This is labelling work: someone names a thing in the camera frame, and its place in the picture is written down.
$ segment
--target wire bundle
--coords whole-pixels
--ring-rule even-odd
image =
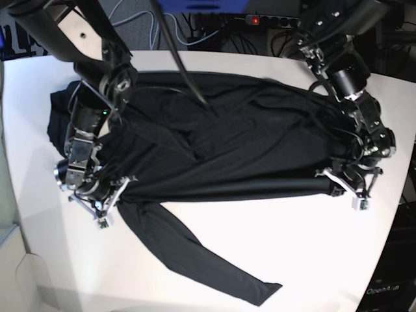
[[[285,41],[282,43],[279,53],[275,53],[274,51],[274,42],[281,38],[285,37]],[[283,53],[283,50],[285,49],[285,46],[293,39],[293,34],[291,31],[285,31],[285,32],[279,32],[278,34],[275,34],[273,38],[270,41],[270,50],[272,52],[273,57],[281,57],[281,54]]]
[[[404,21],[403,24],[416,26],[415,23],[411,23],[409,21]],[[400,28],[400,27],[397,27],[396,29],[403,31],[403,28]],[[406,67],[406,64],[408,63],[412,47],[413,47],[412,45],[411,46],[409,45],[406,52],[404,53],[404,55],[403,55],[403,51],[406,48],[406,44],[392,45],[392,46],[386,47],[383,50],[379,50],[378,52],[379,53],[381,52],[381,54],[382,54],[381,56],[378,56],[379,59],[396,58],[396,59],[399,60],[398,57],[401,57],[401,61],[398,62],[398,66],[396,67],[396,69],[394,71],[392,71],[391,73],[384,73],[384,74],[389,75],[391,77],[396,77],[398,74],[400,74],[403,71],[403,69]]]
[[[113,17],[114,13],[117,11],[117,8],[118,8],[118,7],[119,7],[119,6],[123,3],[123,1],[124,1],[124,0],[120,0],[120,1],[116,4],[116,6],[113,8],[113,10],[111,11],[111,13],[110,13],[110,15],[109,15],[109,20]],[[137,19],[138,17],[140,17],[140,16],[142,16],[142,15],[144,15],[144,14],[149,14],[149,15],[150,15],[150,17],[151,17],[151,23],[150,23],[150,33],[149,33],[149,48],[150,48],[151,50],[153,50],[153,49],[155,48],[155,44],[156,44],[156,41],[157,41],[157,37],[158,37],[158,35],[159,35],[159,33],[160,33],[160,24],[158,23],[158,24],[156,25],[155,34],[153,35],[153,31],[154,31],[154,29],[155,29],[155,15],[154,15],[154,13],[153,13],[153,12],[150,12],[150,11],[141,11],[141,12],[138,12],[138,13],[136,13],[136,14],[133,14],[132,16],[130,16],[130,17],[128,17],[128,18],[125,18],[125,19],[123,19],[123,20],[121,20],[121,21],[117,21],[117,22],[115,22],[115,23],[112,23],[111,25],[112,25],[113,27],[118,27],[118,26],[121,26],[121,25],[123,25],[123,24],[129,23],[130,21],[133,21],[133,20]],[[179,23],[178,23],[178,21],[177,21],[177,18],[176,18],[174,15],[172,15],[171,13],[164,13],[163,15],[164,15],[164,16],[170,16],[170,17],[173,19],[173,21],[174,21],[174,23],[175,23],[175,35],[176,35],[177,41],[179,41],[179,42],[180,42],[181,44],[183,44],[184,46],[194,46],[194,45],[196,45],[196,44],[200,44],[201,42],[204,42],[204,41],[206,41],[206,40],[210,39],[211,37],[215,36],[216,34],[218,34],[218,33],[220,32],[219,30],[217,30],[217,31],[215,31],[215,32],[213,32],[213,33],[211,33],[211,34],[209,34],[208,36],[205,36],[205,37],[203,37],[202,39],[197,40],[197,41],[195,41],[195,42],[191,42],[191,43],[184,42],[184,41],[180,38],[179,33],[178,33]]]

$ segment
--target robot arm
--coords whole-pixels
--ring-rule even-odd
[[[333,104],[356,125],[355,133],[351,134],[359,138],[359,158],[353,163],[334,161],[332,168],[321,174],[342,185],[347,192],[354,192],[357,198],[354,208],[358,210],[368,206],[371,188],[382,174],[377,165],[395,153],[396,142],[392,130],[385,128],[381,121],[380,105],[365,90],[371,73],[355,52],[351,36],[369,30],[394,5],[377,0],[321,1],[300,18],[296,34],[298,48],[317,78],[315,87],[322,85]],[[367,175],[373,176],[368,188]]]
[[[154,0],[151,2],[162,19],[160,7]],[[74,191],[73,200],[79,196],[92,203],[90,212],[100,223],[130,179],[102,181],[96,177],[101,167],[96,157],[101,149],[98,138],[118,122],[135,88],[137,71],[130,64],[127,46],[112,28],[98,0],[60,4],[47,0],[3,0],[0,8],[7,8],[52,55],[73,62],[82,78],[69,104],[71,123],[65,145],[68,159],[58,164],[55,177]],[[395,139],[393,132],[382,124],[377,101],[365,90],[370,73],[355,53],[349,35],[365,32],[391,6],[376,0],[323,0],[301,17],[297,33],[298,48],[318,82],[334,104],[340,105],[356,123],[352,135],[357,137],[360,157],[354,162],[334,161],[332,168],[317,174],[328,176],[347,192],[354,193],[357,209],[366,208],[370,190],[382,172],[377,164],[394,154]],[[176,56],[179,66],[180,58],[177,53]],[[365,183],[367,174],[373,175],[369,188]],[[105,227],[106,223],[103,220],[100,224]]]

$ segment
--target metal bracket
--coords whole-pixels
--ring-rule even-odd
[[[343,187],[347,193],[353,196],[352,200],[352,208],[356,211],[363,211],[370,209],[371,199],[368,196],[363,196],[362,193],[358,193],[351,185],[348,184],[344,179],[337,177],[333,174],[333,170],[331,168],[326,168],[323,171],[317,173],[319,176],[326,176],[331,181],[338,183],[341,187]]]
[[[98,160],[98,158],[97,158],[97,153],[98,153],[99,151],[101,151],[102,149],[103,149],[103,146],[102,146],[101,144],[95,145],[95,146],[92,148],[92,152],[91,152],[91,159],[92,159],[92,161],[93,161],[93,162],[94,162],[94,164],[95,164],[94,169],[92,170],[92,172],[93,172],[93,173],[96,173],[96,172],[99,170],[99,165],[100,165],[100,163],[99,163],[99,160]]]
[[[120,196],[123,194],[127,188],[127,185],[131,181],[136,181],[136,179],[134,177],[132,179],[129,177],[121,178],[118,181],[120,187],[113,192],[113,194],[105,201],[105,203],[101,203],[100,201],[94,202],[95,209],[93,207],[89,208],[89,206],[87,206],[85,202],[79,199],[75,194],[72,194],[68,199],[70,202],[77,202],[86,212],[92,215],[99,229],[107,229],[114,225],[114,219],[110,212],[116,206]]]
[[[82,185],[93,147],[94,142],[92,140],[74,138],[65,180],[69,189],[75,190]]]

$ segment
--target black shirt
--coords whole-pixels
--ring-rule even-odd
[[[325,97],[308,99],[305,91],[274,81],[194,78],[210,109],[187,94],[177,73],[139,75],[122,123],[115,121],[112,133],[101,139],[101,176],[137,178],[118,210],[170,270],[260,306],[281,285],[263,283],[205,249],[160,203],[330,194],[333,183],[315,172],[344,148],[322,125],[349,125]],[[48,135],[63,156],[74,88],[51,95]]]

